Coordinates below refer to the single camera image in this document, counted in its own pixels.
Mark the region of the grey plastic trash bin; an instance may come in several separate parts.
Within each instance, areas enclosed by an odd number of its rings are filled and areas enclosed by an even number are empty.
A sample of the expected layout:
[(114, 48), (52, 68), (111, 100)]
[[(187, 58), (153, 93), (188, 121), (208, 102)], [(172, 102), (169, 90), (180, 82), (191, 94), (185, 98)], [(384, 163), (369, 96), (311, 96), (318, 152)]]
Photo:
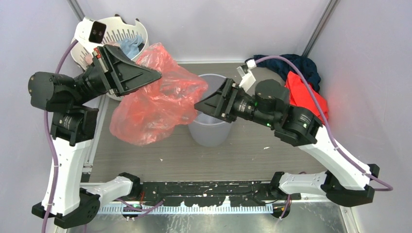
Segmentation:
[[(219, 74), (202, 74), (201, 77), (208, 84), (207, 91), (201, 99), (210, 96), (223, 84), (225, 76)], [(197, 112), (196, 119), (188, 125), (192, 138), (201, 146), (216, 147), (228, 137), (232, 124)]]

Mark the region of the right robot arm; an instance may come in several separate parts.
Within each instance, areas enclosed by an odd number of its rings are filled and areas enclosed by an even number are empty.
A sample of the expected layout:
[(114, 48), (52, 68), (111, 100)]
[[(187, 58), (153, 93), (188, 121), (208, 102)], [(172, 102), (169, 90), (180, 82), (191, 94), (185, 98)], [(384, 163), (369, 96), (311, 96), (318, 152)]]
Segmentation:
[(331, 141), (321, 120), (309, 109), (291, 105), (289, 90), (276, 80), (257, 83), (254, 95), (248, 95), (232, 79), (226, 79), (194, 107), (228, 123), (242, 118), (268, 127), (282, 142), (305, 151), (325, 167), (324, 172), (315, 174), (276, 172), (267, 190), (271, 197), (280, 200), (297, 193), (316, 194), (344, 207), (373, 201), (375, 190), (370, 181), (378, 176), (379, 166), (342, 156), (342, 148)]

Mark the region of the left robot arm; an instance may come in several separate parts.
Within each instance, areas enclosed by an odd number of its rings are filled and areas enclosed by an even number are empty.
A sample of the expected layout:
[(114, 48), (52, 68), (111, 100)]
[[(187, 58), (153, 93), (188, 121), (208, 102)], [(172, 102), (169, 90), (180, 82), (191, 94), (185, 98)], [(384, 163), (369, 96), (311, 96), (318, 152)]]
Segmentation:
[(113, 180), (92, 188), (80, 186), (85, 149), (91, 145), (99, 110), (86, 103), (106, 93), (131, 94), (161, 78), (157, 70), (130, 60), (119, 47), (97, 46), (93, 63), (77, 77), (36, 72), (28, 82), (31, 105), (46, 113), (46, 133), (52, 151), (51, 175), (44, 199), (32, 207), (35, 216), (62, 229), (86, 225), (100, 207), (127, 197), (137, 200), (142, 193), (140, 178), (123, 172)]

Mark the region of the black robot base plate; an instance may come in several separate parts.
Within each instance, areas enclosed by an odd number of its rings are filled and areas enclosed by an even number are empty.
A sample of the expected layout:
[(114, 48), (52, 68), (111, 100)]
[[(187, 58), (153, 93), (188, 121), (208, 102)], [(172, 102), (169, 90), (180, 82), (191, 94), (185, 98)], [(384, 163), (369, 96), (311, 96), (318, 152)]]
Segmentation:
[(219, 182), (144, 182), (140, 190), (120, 197), (127, 203), (154, 206), (163, 202), (163, 206), (186, 207), (222, 206), (228, 200), (231, 207), (254, 207), (271, 203), (283, 203), (287, 196), (276, 194), (266, 181), (219, 181)]

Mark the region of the red plastic trash bag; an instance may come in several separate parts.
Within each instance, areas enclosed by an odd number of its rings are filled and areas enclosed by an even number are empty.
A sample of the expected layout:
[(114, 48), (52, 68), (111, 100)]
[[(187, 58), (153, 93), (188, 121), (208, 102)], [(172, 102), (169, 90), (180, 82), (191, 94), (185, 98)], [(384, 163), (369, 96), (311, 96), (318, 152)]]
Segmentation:
[(113, 111), (109, 130), (124, 142), (144, 146), (169, 137), (177, 125), (191, 124), (197, 117), (194, 104), (208, 84), (178, 65), (161, 43), (150, 45), (137, 64), (162, 77), (125, 96)]

